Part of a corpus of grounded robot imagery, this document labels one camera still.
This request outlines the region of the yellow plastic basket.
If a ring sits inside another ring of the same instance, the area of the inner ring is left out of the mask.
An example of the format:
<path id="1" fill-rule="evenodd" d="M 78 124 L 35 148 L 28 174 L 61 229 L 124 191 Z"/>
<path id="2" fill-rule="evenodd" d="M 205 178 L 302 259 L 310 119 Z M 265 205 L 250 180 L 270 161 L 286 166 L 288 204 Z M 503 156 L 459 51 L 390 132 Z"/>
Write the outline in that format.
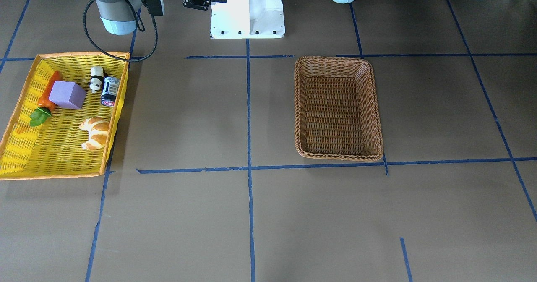
<path id="1" fill-rule="evenodd" d="M 99 51 L 36 55 L 2 136 L 0 178 L 29 180 L 103 175 L 124 104 L 129 56 L 128 52 L 121 51 L 113 51 L 111 57 Z M 87 93 L 82 109 L 57 107 L 45 123 L 29 126 L 29 116 L 37 108 L 55 71 L 61 72 L 64 81 L 73 81 L 88 90 L 90 70 L 94 66 L 101 66 L 109 76 L 120 79 L 115 106 L 102 106 L 99 94 Z M 109 137 L 103 148 L 88 151 L 82 149 L 88 133 L 80 130 L 79 125 L 94 116 L 109 121 Z"/>

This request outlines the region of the panda figurine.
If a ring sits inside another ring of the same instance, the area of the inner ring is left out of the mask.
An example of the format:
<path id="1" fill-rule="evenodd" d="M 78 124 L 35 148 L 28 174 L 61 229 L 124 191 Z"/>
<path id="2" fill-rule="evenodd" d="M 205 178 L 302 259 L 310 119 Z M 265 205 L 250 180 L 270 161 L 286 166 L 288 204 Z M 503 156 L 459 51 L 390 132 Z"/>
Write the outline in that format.
<path id="1" fill-rule="evenodd" d="M 89 89 L 92 94 L 98 93 L 102 88 L 104 82 L 104 69 L 101 66 L 94 66 L 91 68 Z"/>

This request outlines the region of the brown wicker basket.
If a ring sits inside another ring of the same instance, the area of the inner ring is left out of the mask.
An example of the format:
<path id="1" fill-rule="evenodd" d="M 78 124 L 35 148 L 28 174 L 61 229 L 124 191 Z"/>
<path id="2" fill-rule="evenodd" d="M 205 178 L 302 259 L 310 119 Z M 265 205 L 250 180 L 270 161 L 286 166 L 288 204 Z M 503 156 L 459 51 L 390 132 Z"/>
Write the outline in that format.
<path id="1" fill-rule="evenodd" d="M 311 159 L 384 155 L 375 74 L 360 58 L 304 56 L 294 65 L 294 143 Z"/>

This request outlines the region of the croissant toy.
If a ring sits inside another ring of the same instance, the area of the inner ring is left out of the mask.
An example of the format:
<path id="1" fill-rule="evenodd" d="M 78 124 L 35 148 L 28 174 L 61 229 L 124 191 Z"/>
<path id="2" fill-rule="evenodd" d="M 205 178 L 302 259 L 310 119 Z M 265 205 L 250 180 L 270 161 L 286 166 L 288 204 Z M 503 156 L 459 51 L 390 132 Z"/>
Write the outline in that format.
<path id="1" fill-rule="evenodd" d="M 109 121 L 100 116 L 85 119 L 79 125 L 80 130 L 88 132 L 88 140 L 82 143 L 82 149 L 93 151 L 103 148 L 109 137 L 109 126 Z"/>

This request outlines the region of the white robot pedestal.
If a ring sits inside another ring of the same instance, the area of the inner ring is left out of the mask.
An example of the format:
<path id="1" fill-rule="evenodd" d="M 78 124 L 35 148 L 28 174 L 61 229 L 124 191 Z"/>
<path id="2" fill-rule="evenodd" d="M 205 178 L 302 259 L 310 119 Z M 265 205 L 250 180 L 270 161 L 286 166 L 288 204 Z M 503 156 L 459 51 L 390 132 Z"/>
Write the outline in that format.
<path id="1" fill-rule="evenodd" d="M 213 39 L 280 39 L 286 32 L 282 0 L 211 3 Z"/>

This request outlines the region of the purple foam block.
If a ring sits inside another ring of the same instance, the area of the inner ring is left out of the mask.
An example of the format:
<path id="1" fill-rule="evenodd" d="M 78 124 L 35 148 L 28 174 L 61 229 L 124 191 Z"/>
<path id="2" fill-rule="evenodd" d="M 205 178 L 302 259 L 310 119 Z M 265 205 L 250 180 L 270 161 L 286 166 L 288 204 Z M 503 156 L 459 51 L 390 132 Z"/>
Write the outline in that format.
<path id="1" fill-rule="evenodd" d="M 61 108 L 80 110 L 86 99 L 86 90 L 72 81 L 54 81 L 48 99 Z"/>

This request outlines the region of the toy carrot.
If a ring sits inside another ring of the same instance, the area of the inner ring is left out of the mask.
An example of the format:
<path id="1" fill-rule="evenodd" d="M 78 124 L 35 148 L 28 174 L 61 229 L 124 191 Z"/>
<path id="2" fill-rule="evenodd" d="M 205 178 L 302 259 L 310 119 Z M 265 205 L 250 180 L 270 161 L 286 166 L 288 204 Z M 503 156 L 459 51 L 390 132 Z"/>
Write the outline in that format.
<path id="1" fill-rule="evenodd" d="M 55 110 L 56 104 L 50 100 L 50 94 L 55 82 L 61 80 L 62 74 L 60 71 L 55 71 L 49 78 L 46 88 L 38 100 L 37 108 L 35 108 L 35 110 L 33 110 L 32 114 L 29 116 L 30 127 L 42 125 L 47 121 L 47 119 L 52 117 L 52 111 Z"/>

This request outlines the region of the small dark can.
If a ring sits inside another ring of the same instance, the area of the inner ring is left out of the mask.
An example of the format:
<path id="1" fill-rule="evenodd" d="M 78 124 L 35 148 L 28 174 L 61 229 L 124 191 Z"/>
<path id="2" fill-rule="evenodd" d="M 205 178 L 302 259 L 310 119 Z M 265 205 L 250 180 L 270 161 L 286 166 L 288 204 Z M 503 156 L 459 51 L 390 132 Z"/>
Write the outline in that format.
<path id="1" fill-rule="evenodd" d="M 120 79 L 116 77 L 105 77 L 102 83 L 102 92 L 100 96 L 100 104 L 102 106 L 115 106 Z"/>

